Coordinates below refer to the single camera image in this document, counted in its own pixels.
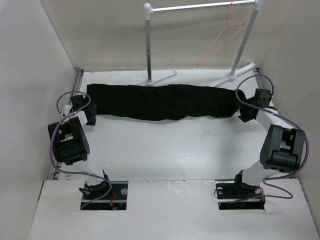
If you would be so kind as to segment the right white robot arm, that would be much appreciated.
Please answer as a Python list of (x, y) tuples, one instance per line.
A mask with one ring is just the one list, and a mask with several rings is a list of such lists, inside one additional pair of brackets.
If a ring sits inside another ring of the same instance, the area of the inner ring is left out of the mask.
[(270, 90), (258, 88), (254, 97), (247, 99), (236, 89), (235, 96), (240, 102), (239, 118), (244, 123), (255, 120), (266, 130), (258, 161), (234, 178), (231, 190), (236, 197), (243, 198), (255, 194), (261, 183), (288, 178), (300, 170), (301, 162), (308, 157), (308, 141), (299, 126), (271, 105)]

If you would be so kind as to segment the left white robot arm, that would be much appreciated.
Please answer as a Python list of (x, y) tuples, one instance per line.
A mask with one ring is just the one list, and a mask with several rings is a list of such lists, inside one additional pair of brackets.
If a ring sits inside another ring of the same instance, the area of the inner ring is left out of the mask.
[[(60, 100), (68, 95), (76, 93), (76, 103), (66, 104), (63, 109), (59, 108)], [(83, 126), (89, 122), (86, 109), (92, 105), (92, 98), (82, 91), (67, 91), (56, 101), (56, 109), (62, 119), (47, 126), (50, 138), (49, 159), (54, 169), (62, 174), (80, 175), (101, 180), (96, 185), (84, 184), (80, 191), (83, 195), (94, 195), (96, 200), (108, 199), (112, 195), (112, 183), (104, 170), (96, 173), (93, 170), (77, 169), (66, 171), (57, 166), (65, 164), (74, 166), (88, 160), (90, 146), (85, 135)]]

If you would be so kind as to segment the black trousers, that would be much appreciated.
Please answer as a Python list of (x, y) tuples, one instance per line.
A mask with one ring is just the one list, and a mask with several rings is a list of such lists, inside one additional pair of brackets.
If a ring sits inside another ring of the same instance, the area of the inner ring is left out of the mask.
[(245, 94), (239, 90), (188, 84), (163, 86), (90, 84), (86, 88), (97, 115), (143, 121), (186, 117), (230, 118)]

